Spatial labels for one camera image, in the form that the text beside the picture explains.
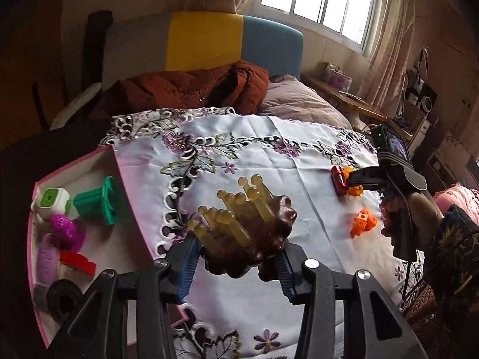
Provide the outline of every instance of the hand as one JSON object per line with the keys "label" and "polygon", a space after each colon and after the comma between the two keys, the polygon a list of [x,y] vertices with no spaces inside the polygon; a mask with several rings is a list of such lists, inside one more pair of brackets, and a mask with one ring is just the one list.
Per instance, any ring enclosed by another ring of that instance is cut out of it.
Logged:
{"label": "hand", "polygon": [[[406,200],[408,202],[411,219],[418,229],[418,249],[420,251],[427,251],[431,248],[433,237],[439,228],[442,213],[439,211],[437,205],[430,202],[423,194],[410,194]],[[386,237],[391,237],[389,228],[392,225],[392,219],[389,213],[406,209],[406,205],[402,197],[397,196],[388,203],[385,203],[385,201],[381,202],[379,207],[384,217],[384,228],[381,233]]]}

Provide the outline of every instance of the pink plush fabric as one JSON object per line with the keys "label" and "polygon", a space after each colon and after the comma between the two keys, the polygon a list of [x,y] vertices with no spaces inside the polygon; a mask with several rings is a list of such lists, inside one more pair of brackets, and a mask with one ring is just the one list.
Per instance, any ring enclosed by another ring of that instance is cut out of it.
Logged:
{"label": "pink plush fabric", "polygon": [[446,213],[451,205],[457,205],[479,225],[479,191],[465,188],[458,183],[434,194],[433,198],[442,214]]}

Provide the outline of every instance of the tablecloth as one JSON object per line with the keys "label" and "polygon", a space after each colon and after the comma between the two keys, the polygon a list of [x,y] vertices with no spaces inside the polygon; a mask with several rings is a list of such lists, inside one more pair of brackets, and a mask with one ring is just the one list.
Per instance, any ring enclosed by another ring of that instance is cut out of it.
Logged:
{"label": "tablecloth", "polygon": [[[364,207],[380,217],[379,195],[338,198],[331,166],[378,165],[361,134],[318,123],[239,116],[231,108],[159,109],[115,117],[101,144],[114,144],[125,190],[153,258],[186,234],[199,205],[224,209],[219,189],[237,193],[239,177],[260,174],[274,195],[288,195],[298,218],[289,240],[309,258],[349,274],[369,270],[396,304],[405,265],[392,256],[382,222],[354,239]],[[408,287],[421,275],[422,256]],[[215,276],[200,258],[183,308],[190,316],[173,332],[179,358],[293,358],[303,306],[292,306],[279,282],[257,268],[240,279]],[[343,311],[336,306],[335,358],[342,355]]]}

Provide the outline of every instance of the black tape roll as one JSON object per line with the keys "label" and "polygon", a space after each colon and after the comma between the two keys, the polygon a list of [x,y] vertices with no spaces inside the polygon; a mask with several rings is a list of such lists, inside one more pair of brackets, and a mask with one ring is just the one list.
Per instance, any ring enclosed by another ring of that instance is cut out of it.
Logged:
{"label": "black tape roll", "polygon": [[80,288],[71,280],[58,279],[46,293],[48,312],[58,324],[62,324],[80,304],[82,295]]}

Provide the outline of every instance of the metal screw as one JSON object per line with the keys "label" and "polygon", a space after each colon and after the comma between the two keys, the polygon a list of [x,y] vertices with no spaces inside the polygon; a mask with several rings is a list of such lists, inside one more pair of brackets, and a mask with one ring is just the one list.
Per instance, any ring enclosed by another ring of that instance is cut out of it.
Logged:
{"label": "metal screw", "polygon": [[115,275],[115,270],[109,268],[107,270],[104,270],[101,274],[104,275],[106,278],[113,278],[113,276]]}
{"label": "metal screw", "polygon": [[306,259],[304,265],[309,268],[318,268],[319,262],[316,259]]}
{"label": "metal screw", "polygon": [[371,273],[368,270],[359,270],[358,278],[362,280],[368,280],[371,277]]}
{"label": "metal screw", "polygon": [[168,265],[168,260],[165,258],[159,258],[153,262],[153,265],[157,268],[166,267]]}

